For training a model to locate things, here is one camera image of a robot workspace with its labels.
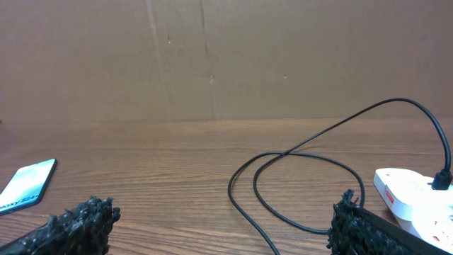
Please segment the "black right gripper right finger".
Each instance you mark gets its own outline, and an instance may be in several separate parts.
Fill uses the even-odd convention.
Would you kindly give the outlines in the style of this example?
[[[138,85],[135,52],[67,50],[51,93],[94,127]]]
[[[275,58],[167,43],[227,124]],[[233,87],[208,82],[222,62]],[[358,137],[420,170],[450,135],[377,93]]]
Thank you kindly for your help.
[[[448,255],[444,251],[361,208],[347,190],[333,206],[327,248],[335,255]]]

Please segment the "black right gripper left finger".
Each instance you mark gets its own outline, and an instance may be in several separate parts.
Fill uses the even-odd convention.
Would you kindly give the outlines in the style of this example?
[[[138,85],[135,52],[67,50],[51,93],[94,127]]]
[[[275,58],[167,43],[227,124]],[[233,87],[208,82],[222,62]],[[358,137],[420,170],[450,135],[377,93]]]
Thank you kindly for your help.
[[[1,255],[106,255],[109,234],[120,219],[113,199],[95,196],[1,247]]]

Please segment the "Samsung Galaxy smartphone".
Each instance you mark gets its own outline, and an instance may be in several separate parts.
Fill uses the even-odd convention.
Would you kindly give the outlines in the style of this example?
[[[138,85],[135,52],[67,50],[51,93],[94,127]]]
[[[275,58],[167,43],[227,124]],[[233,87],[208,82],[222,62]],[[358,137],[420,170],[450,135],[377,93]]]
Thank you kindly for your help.
[[[56,159],[19,168],[1,192],[1,215],[37,205],[56,168]]]

